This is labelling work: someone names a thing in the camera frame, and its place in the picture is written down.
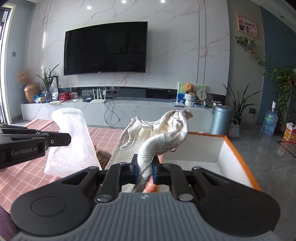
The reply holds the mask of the hanging green vine plant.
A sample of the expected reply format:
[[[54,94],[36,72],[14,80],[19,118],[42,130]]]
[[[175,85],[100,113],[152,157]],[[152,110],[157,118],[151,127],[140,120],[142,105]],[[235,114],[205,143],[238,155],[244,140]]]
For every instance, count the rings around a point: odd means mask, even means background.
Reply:
[[[284,125],[289,117],[287,102],[290,99],[292,87],[295,86],[295,68],[288,66],[268,69],[265,75],[269,75],[270,79],[276,82],[277,112],[280,115],[280,124]]]

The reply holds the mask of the white marble TV console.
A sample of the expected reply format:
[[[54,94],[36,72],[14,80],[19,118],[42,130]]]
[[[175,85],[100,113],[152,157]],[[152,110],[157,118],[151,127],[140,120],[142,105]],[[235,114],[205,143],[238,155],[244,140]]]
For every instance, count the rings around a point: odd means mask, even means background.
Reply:
[[[105,103],[71,102],[60,104],[31,103],[21,104],[24,120],[51,120],[52,113],[61,108],[77,108],[82,111],[89,126],[125,128],[131,118],[137,116],[145,121],[158,120],[170,110],[179,110],[169,102],[140,100],[107,100]]]

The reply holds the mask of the black wall television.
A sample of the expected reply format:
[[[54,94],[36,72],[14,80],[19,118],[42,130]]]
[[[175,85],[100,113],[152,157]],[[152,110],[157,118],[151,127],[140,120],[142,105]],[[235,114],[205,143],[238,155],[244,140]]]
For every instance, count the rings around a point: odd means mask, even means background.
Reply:
[[[147,22],[120,22],[67,31],[64,75],[144,73],[147,29]]]

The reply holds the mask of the blue water jug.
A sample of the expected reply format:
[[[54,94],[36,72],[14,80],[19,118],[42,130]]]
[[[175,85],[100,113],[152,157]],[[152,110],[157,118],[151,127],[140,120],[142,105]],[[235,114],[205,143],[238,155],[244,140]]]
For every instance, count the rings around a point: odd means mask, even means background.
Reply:
[[[273,101],[271,110],[265,113],[262,127],[260,128],[261,133],[270,137],[273,136],[276,124],[278,122],[278,116],[275,111],[275,107],[276,107],[276,102]]]

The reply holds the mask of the framed wall picture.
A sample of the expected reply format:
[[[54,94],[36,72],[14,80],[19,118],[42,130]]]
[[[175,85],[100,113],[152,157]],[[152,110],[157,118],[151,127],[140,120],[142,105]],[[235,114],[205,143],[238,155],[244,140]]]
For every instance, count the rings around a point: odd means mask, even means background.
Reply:
[[[238,25],[238,31],[243,32],[247,35],[250,35],[254,38],[258,38],[258,32],[257,32],[257,25],[256,23],[237,15],[237,25]]]

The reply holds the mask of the brown fluffy plush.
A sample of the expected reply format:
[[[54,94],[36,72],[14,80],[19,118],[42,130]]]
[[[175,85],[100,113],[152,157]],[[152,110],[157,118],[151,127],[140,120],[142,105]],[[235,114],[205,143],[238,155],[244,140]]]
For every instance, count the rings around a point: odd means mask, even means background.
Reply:
[[[96,150],[96,156],[100,163],[102,170],[104,170],[111,158],[111,154],[103,150]]]

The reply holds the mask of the white mesh cloth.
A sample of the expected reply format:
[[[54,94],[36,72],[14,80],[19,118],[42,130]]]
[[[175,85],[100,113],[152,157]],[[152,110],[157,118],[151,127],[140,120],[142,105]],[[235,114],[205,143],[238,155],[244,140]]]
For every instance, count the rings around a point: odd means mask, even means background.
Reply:
[[[57,145],[48,152],[46,175],[66,177],[90,166],[102,169],[81,110],[61,108],[52,113],[59,127]]]

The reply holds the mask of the white wifi router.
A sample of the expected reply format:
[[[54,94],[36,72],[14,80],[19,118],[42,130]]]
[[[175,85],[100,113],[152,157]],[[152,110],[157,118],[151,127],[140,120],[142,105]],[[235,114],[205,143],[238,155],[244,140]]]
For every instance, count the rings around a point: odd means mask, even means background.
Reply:
[[[102,92],[100,90],[100,88],[96,89],[96,93],[95,90],[92,90],[93,92],[93,99],[91,101],[91,103],[105,103],[106,102],[106,94],[104,94],[104,96],[102,96]]]

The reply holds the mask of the gold vase with dried flowers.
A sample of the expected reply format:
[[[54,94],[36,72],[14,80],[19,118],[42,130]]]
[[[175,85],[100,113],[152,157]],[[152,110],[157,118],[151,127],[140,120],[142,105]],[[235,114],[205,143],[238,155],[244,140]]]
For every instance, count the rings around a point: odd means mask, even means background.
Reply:
[[[39,84],[32,80],[29,69],[20,70],[16,76],[19,84],[23,87],[26,100],[33,103],[33,97],[39,94]]]

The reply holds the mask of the orange white storage box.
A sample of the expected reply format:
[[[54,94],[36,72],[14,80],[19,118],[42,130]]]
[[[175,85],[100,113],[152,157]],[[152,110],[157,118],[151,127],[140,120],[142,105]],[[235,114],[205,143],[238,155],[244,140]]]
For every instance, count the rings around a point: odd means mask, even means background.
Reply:
[[[188,171],[199,166],[261,190],[247,163],[227,136],[190,132],[175,151],[164,154],[164,163],[176,164]]]

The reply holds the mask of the teddy bear on console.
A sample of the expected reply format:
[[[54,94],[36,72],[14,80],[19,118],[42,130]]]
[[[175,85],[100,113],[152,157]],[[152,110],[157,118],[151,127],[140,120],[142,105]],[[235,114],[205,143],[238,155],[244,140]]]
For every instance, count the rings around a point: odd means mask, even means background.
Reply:
[[[184,86],[184,91],[185,91],[185,95],[184,95],[185,106],[193,108],[196,100],[194,86],[191,83],[186,83]]]

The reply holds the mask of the cream white towel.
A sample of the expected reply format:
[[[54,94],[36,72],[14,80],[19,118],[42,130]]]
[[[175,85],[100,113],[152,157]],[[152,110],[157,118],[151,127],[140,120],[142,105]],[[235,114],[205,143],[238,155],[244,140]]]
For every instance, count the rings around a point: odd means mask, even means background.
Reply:
[[[145,121],[139,117],[131,119],[120,137],[114,163],[130,161],[137,154],[138,180],[126,184],[122,191],[143,192],[152,176],[154,156],[176,149],[184,142],[188,132],[188,119],[192,113],[187,109],[170,110],[156,121]]]

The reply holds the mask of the grey metal trash can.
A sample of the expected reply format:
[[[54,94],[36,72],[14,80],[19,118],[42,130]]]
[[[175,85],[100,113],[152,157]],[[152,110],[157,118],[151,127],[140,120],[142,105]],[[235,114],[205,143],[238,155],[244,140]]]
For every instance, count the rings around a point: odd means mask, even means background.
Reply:
[[[230,131],[233,113],[234,111],[231,106],[220,104],[214,106],[210,134],[227,136]]]

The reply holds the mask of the woven small basket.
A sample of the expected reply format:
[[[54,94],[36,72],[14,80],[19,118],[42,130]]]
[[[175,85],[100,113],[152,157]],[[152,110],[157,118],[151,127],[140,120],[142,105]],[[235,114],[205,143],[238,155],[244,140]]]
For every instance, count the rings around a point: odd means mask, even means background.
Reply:
[[[229,138],[238,138],[240,134],[239,131],[239,124],[238,124],[238,120],[236,120],[235,118],[233,118],[231,120],[231,125],[230,125],[230,130],[229,130],[229,134],[228,137]]]

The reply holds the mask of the orange printed gift box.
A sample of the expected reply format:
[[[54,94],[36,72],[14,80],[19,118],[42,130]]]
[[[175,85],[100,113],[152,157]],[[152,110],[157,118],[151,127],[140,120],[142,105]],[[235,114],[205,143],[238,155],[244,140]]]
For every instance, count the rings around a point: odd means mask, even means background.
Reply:
[[[287,123],[285,127],[285,132],[283,139],[287,143],[296,143],[296,128],[294,123]]]

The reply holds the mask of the green potted floor plant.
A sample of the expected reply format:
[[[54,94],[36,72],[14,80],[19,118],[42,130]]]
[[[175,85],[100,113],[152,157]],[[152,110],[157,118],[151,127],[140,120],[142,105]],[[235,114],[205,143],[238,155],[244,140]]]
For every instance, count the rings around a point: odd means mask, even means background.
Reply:
[[[239,91],[235,93],[230,84],[228,84],[228,86],[226,85],[223,85],[223,86],[226,89],[226,93],[230,97],[229,105],[233,108],[233,111],[234,111],[233,117],[238,121],[238,124],[240,124],[244,110],[249,106],[256,105],[256,103],[248,103],[249,99],[259,94],[260,91],[256,91],[250,95],[247,95],[249,84],[245,87],[242,94],[240,94]]]

